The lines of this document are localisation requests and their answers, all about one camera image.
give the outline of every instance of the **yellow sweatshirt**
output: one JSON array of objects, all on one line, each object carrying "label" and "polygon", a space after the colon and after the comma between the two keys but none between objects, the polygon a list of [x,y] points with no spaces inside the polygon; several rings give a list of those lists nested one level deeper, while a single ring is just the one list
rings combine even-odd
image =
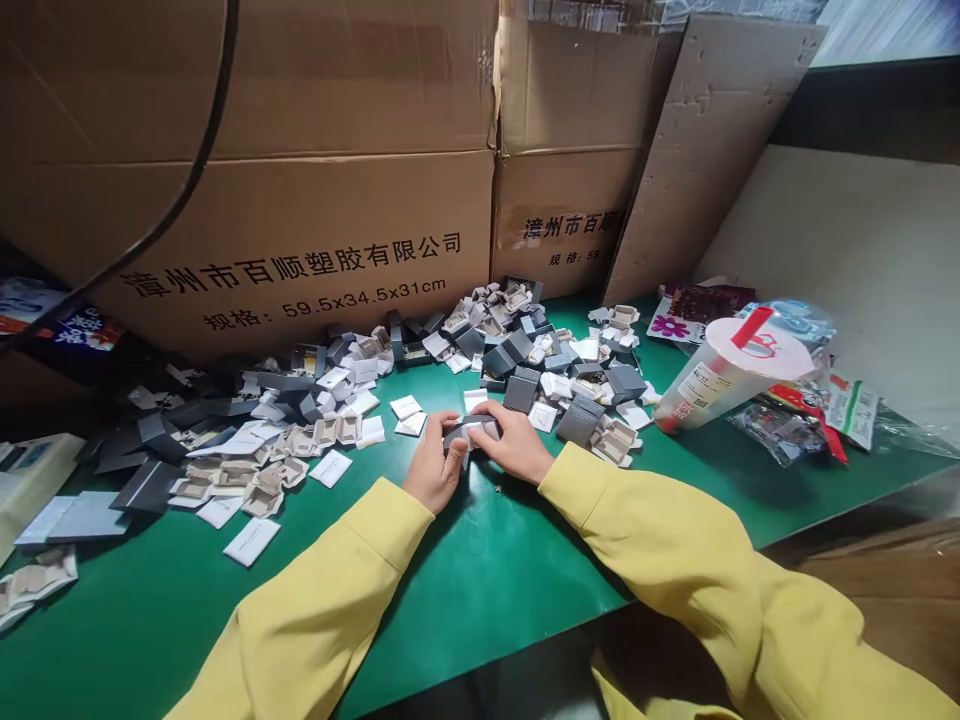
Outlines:
[{"label": "yellow sweatshirt", "polygon": [[[933,684],[860,639],[863,617],[849,600],[755,553],[737,516],[699,490],[618,470],[568,444],[540,494],[641,602],[697,636],[744,717],[960,718]],[[168,718],[327,717],[433,519],[377,480],[244,598]],[[678,699],[654,699],[641,712],[599,666],[593,672],[612,720],[737,717]]]}]

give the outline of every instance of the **green table surface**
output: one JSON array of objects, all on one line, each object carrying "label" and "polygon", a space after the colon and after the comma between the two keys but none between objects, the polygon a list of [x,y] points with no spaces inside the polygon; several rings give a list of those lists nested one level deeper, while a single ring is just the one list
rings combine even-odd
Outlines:
[{"label": "green table surface", "polygon": [[[557,327],[584,336],[586,301],[546,303]],[[645,377],[661,391],[686,358],[645,340]],[[222,554],[248,518],[222,530],[171,511],[123,542],[80,546],[80,579],[0,638],[0,708],[9,718],[159,718],[190,687],[234,606],[282,570],[381,474],[400,484],[417,440],[395,435],[388,400],[413,394],[428,412],[463,410],[476,373],[398,369],[375,391],[387,441],[351,449],[327,489],[307,478],[275,518],[281,531],[252,568]],[[851,451],[844,470],[820,458],[780,468],[759,444],[718,421],[676,439],[650,426],[633,469],[678,478],[740,516],[757,548],[917,482],[953,464],[910,450]],[[555,436],[544,436],[558,453]],[[78,469],[64,494],[119,487]],[[22,565],[15,554],[3,572]],[[338,582],[336,577],[317,582]],[[631,600],[618,578],[535,490],[489,461],[471,464],[431,526],[343,698],[354,718],[589,621]]]}]

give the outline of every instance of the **cardboard box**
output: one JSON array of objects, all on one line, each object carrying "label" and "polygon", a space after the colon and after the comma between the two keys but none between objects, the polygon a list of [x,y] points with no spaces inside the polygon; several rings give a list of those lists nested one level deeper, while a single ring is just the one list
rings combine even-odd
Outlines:
[{"label": "cardboard box", "polygon": [[601,283],[639,155],[633,149],[501,158],[492,278],[540,281],[544,298]]},{"label": "cardboard box", "polygon": [[692,272],[825,33],[816,25],[690,17],[604,305]]},{"label": "cardboard box", "polygon": [[[0,6],[0,157],[189,160],[222,0]],[[496,0],[243,0],[216,158],[482,149]]]},{"label": "cardboard box", "polygon": [[528,8],[501,3],[504,154],[637,147],[651,103],[656,26],[638,28],[642,35],[561,27],[528,19]]},{"label": "cardboard box", "polygon": [[[493,165],[490,150],[212,162],[167,235],[91,299],[198,361],[449,310],[488,282]],[[0,232],[76,286],[157,221],[186,169],[26,168],[0,190]]]}]

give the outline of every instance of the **black cable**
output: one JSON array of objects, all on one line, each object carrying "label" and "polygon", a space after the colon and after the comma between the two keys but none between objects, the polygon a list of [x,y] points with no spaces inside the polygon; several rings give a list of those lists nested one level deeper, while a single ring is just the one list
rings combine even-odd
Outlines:
[{"label": "black cable", "polygon": [[193,191],[197,189],[197,185],[200,183],[200,177],[203,175],[203,171],[207,166],[207,160],[210,159],[213,144],[220,130],[220,121],[223,119],[223,109],[227,104],[230,73],[233,70],[233,55],[237,46],[237,26],[240,20],[240,0],[225,0],[224,5],[223,44],[220,49],[220,69],[217,72],[217,85],[213,91],[213,104],[210,107],[210,116],[207,118],[207,127],[203,131],[200,148],[197,150],[193,165],[190,167],[190,173],[180,188],[180,194],[177,195],[173,204],[170,205],[167,212],[160,219],[160,222],[146,235],[131,245],[120,257],[99,270],[76,290],[71,291],[63,300],[47,310],[23,330],[7,338],[3,346],[0,347],[0,359],[6,357],[8,353],[23,347],[23,344],[36,335],[37,332],[44,329],[47,323],[59,319],[61,316],[72,311],[83,296],[96,290],[153,247],[177,221],[180,213],[183,212],[187,203],[190,202]]}]

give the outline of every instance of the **plastic cup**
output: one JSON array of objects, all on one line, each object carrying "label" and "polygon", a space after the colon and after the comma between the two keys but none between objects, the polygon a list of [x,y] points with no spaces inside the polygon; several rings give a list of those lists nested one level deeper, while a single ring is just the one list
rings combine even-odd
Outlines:
[{"label": "plastic cup", "polygon": [[693,430],[777,383],[812,372],[803,343],[764,325],[769,316],[769,308],[758,308],[746,319],[710,323],[703,344],[657,403],[657,427],[671,435]]}]

